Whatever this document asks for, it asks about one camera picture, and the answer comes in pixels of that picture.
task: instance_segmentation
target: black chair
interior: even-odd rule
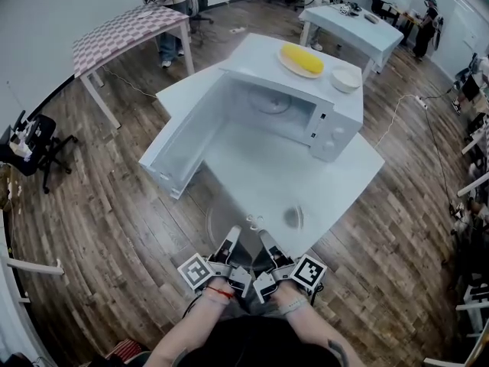
[[[202,16],[200,12],[205,11],[209,7],[209,0],[197,0],[198,6],[199,6],[199,13],[197,13],[196,16],[190,18],[190,22],[192,23],[193,21],[207,21],[210,24],[213,24],[214,21],[211,18],[206,18],[205,16]]]
[[[394,14],[393,12],[390,12],[388,10],[385,10],[383,8],[384,3],[382,0],[372,0],[372,12],[379,15],[382,19],[387,19],[387,18],[392,18],[394,20],[394,23],[397,21],[399,18],[399,14]]]
[[[26,129],[27,123],[21,122],[24,114],[25,111],[19,116],[14,128],[11,129],[9,126],[3,134],[0,141],[0,161],[11,164],[26,177],[34,174],[37,170],[42,170],[44,172],[43,190],[48,194],[47,178],[49,177],[51,164],[59,164],[67,174],[71,174],[71,169],[58,160],[56,155],[69,141],[73,140],[74,143],[77,143],[78,139],[70,135],[61,141],[59,138],[53,136],[56,129],[56,122],[45,115],[36,115],[32,119],[34,124],[31,126],[28,136],[24,140],[32,151],[32,154],[28,159],[18,156],[10,148],[9,142],[15,142],[18,139],[15,132],[24,132]],[[10,137],[11,130],[14,131],[12,138]]]

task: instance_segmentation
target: red object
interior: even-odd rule
[[[133,339],[125,339],[117,344],[105,358],[108,359],[111,355],[117,355],[123,362],[126,362],[143,351],[144,348],[139,343]]]
[[[215,292],[217,292],[218,294],[221,294],[221,295],[224,295],[225,297],[227,297],[228,299],[231,299],[233,297],[232,294],[229,294],[227,292],[224,292],[223,290],[218,290],[216,288],[213,288],[213,287],[206,287],[208,288],[209,290],[214,290]]]

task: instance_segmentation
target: wristband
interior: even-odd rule
[[[295,299],[293,302],[290,302],[289,304],[286,304],[284,306],[279,306],[279,311],[282,315],[285,315],[287,313],[292,313],[293,311],[297,310],[299,307],[303,306],[304,304],[308,304],[309,302],[305,297],[302,295]]]
[[[205,293],[205,294],[202,294],[202,296],[207,299],[207,300],[210,300],[211,302],[214,302],[214,303],[217,303],[217,304],[220,304],[222,306],[227,306],[228,304],[231,303],[231,301],[229,299],[224,299],[224,298],[217,298],[217,297],[212,297],[210,296],[208,293]]]
[[[209,290],[213,290],[213,291],[217,292],[218,294],[224,295],[228,299],[231,299],[233,297],[232,294],[230,294],[228,292],[224,292],[223,290],[218,290],[217,288],[210,287],[210,286],[207,286],[206,288],[208,288]]]

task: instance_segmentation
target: open microwave door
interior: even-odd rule
[[[180,198],[222,127],[224,104],[223,85],[217,79],[193,107],[170,119],[139,160],[173,198]]]

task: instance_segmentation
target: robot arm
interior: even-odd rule
[[[228,264],[240,233],[241,227],[234,226],[221,246],[209,258],[204,259],[196,253],[178,267],[178,272],[193,291],[201,292],[211,278],[218,276],[227,279],[228,284],[236,290],[237,295],[246,296],[251,285],[250,274],[241,266],[236,268]]]
[[[243,267],[229,264],[240,233],[241,227],[234,226],[221,246],[209,258],[204,259],[196,253],[178,267],[178,272],[193,291],[201,292],[211,278],[219,276],[227,280],[238,296],[246,297],[251,285],[251,275]],[[325,265],[308,255],[303,255],[294,263],[267,231],[260,231],[259,236],[271,260],[270,269],[263,271],[253,283],[261,303],[270,298],[283,280],[293,280],[308,292],[313,292],[317,288],[326,273]]]
[[[259,236],[275,266],[269,272],[262,272],[253,283],[261,303],[265,303],[270,298],[283,280],[293,280],[308,292],[313,292],[317,288],[326,273],[325,265],[308,255],[303,255],[295,264],[283,253],[267,231],[260,231]]]

